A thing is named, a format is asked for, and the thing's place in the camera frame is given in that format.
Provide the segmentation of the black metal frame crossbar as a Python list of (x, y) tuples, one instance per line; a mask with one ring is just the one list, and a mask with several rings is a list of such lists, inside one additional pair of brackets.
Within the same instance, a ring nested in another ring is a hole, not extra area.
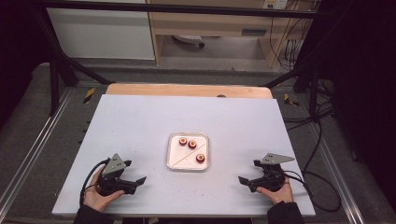
[(231, 15), (231, 16), (299, 18), (299, 19), (315, 19), (315, 18), (323, 17), (322, 13), (312, 12), (312, 11), (255, 9), (255, 8), (243, 8), (243, 7), (206, 7), (206, 6), (184, 6), (184, 5), (164, 5), (164, 4), (71, 1), (71, 0), (34, 0), (34, 3), (40, 7), (67, 8), (67, 9), (185, 13), (185, 14)]

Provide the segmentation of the aluminium floor rail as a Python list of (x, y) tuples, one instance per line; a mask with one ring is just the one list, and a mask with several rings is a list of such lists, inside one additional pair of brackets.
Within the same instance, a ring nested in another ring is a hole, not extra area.
[(12, 205), (21, 188), (22, 182), (26, 176), (28, 176), (28, 173), (35, 164), (35, 161), (38, 158), (42, 148), (47, 143), (47, 140), (49, 139), (50, 134), (57, 124), (60, 116), (64, 112), (64, 109), (66, 108), (73, 91), (74, 88), (67, 88), (62, 94), (59, 107), (55, 110), (54, 114), (47, 119), (44, 127), (41, 129), (33, 145), (29, 148), (29, 151), (22, 161), (19, 169), (12, 177), (5, 192), (0, 198), (0, 210), (5, 210), (7, 207)]
[(355, 202), (347, 182), (341, 173), (341, 170), (338, 167), (324, 136), (322, 135), (322, 131), (317, 124), (311, 124), (310, 127), (312, 133), (318, 139), (318, 150), (320, 151), (321, 157), (326, 165), (332, 183), (334, 184), (341, 198), (341, 203), (349, 223), (364, 224), (364, 218), (361, 214), (361, 210)]

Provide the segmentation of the light wooden table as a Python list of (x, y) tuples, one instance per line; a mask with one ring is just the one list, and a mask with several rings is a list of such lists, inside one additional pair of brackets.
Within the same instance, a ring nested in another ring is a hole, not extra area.
[(271, 91), (264, 87), (146, 83), (113, 83), (108, 86), (106, 94), (261, 99), (273, 98)]

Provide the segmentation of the white square metal tray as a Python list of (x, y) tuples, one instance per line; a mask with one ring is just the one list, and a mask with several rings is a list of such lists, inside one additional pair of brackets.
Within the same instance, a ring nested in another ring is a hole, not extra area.
[(172, 133), (167, 166), (176, 171), (201, 172), (209, 166), (209, 139), (205, 133)]

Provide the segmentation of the thin wooden skewer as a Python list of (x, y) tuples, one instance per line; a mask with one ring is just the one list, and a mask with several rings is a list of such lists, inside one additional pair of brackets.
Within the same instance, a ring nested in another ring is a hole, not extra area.
[(192, 165), (196, 161), (196, 156), (198, 154), (204, 154), (206, 159), (207, 145), (196, 146), (195, 149), (189, 147), (176, 147), (172, 154), (172, 166), (182, 166), (182, 165)]

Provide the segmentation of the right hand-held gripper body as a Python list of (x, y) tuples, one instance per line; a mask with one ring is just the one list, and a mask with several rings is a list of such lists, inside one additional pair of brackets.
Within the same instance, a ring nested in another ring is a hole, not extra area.
[(285, 181), (285, 175), (281, 168), (281, 163), (294, 161), (293, 157), (267, 153), (261, 160), (263, 176), (249, 180), (248, 187), (251, 192), (255, 192), (257, 187), (263, 187), (272, 192), (282, 188)]

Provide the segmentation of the white power strip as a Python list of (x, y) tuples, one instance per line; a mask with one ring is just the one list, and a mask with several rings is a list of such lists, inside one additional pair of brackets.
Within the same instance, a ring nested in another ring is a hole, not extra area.
[(264, 0), (263, 8), (268, 9), (285, 9), (288, 0)]

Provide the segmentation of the black metal frame strut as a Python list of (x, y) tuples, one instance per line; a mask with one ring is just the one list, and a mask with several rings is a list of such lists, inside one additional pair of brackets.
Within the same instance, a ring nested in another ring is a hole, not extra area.
[(113, 81), (99, 76), (64, 53), (55, 34), (54, 28), (50, 22), (50, 16), (48, 15), (46, 9), (38, 8), (36, 12), (33, 13), (33, 16), (35, 18), (36, 27), (43, 34), (43, 39), (48, 48), (51, 94), (51, 109), (49, 114), (51, 116), (54, 115), (60, 107), (59, 78), (63, 80), (67, 87), (76, 87), (78, 84), (78, 78), (75, 74), (75, 69), (77, 69), (82, 74), (93, 78), (100, 84), (113, 84)]
[(272, 89), (278, 84), (297, 77), (294, 83), (293, 89), (296, 93), (303, 92), (306, 88), (310, 88), (309, 91), (309, 106), (308, 113), (314, 119), (318, 115), (317, 111), (317, 99), (318, 99), (318, 67), (316, 65), (303, 65), (300, 64), (294, 67), (287, 74), (278, 77), (266, 84), (263, 84), (265, 88)]

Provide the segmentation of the yellow black tape marker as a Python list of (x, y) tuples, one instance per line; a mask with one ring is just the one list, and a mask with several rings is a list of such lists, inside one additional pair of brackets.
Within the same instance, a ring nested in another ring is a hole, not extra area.
[(292, 101), (287, 93), (284, 93), (284, 103), (286, 105), (300, 106), (298, 102)]

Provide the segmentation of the black curtain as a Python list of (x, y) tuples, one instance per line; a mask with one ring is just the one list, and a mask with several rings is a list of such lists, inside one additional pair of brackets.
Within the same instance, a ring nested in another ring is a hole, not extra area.
[(46, 62), (44, 37), (27, 0), (0, 0), (0, 129)]
[(396, 0), (351, 0), (327, 46), (336, 113), (396, 212)]

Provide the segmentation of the white cabinet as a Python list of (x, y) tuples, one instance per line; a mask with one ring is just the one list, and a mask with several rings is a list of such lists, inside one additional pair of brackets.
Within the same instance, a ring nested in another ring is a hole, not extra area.
[(73, 58), (155, 58), (147, 12), (48, 8), (63, 51)]

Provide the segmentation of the light wooden desk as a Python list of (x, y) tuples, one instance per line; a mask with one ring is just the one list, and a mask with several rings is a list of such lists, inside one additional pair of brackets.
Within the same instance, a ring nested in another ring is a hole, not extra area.
[[(147, 0), (149, 4), (263, 8), (264, 0)], [(311, 11), (315, 0), (288, 0), (286, 10)], [(161, 35), (246, 36), (256, 37), (267, 66), (278, 65), (281, 50), (288, 39), (303, 39), (309, 20), (289, 18), (260, 18), (251, 16), (206, 15), (150, 12), (151, 30)]]

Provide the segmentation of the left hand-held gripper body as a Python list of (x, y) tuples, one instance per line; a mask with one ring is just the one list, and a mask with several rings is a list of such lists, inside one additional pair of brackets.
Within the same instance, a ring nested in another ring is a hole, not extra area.
[(125, 194), (133, 195), (138, 185), (133, 181), (120, 178), (126, 168), (123, 159), (118, 154), (114, 154), (106, 163), (97, 180), (96, 190), (98, 193), (107, 196), (118, 190), (123, 190)]

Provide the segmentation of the person's left hand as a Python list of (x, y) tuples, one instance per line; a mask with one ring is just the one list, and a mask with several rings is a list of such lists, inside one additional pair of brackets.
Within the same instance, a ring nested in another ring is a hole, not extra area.
[(124, 195), (123, 190), (118, 190), (110, 195), (102, 196), (96, 190), (97, 180), (102, 173), (103, 168), (100, 168), (92, 177), (90, 185), (83, 191), (83, 204), (90, 208), (104, 212), (106, 208), (120, 196)]

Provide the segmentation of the white chair base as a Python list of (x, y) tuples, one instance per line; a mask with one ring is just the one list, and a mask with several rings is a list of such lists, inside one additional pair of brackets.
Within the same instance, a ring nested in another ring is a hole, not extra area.
[(199, 35), (174, 35), (174, 38), (183, 43), (197, 45), (199, 48), (203, 48), (205, 43)]

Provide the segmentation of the person's right hand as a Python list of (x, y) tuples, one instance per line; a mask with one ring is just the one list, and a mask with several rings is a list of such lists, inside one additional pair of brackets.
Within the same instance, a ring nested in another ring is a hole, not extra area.
[(291, 190), (289, 182), (286, 182), (280, 190), (275, 191), (275, 192), (272, 192), (271, 190), (263, 188), (263, 187), (257, 187), (256, 191), (259, 192), (260, 194), (268, 197), (272, 201), (273, 204), (278, 204), (281, 202), (284, 202), (284, 203), (293, 203), (294, 202), (293, 194), (292, 194), (292, 190)]

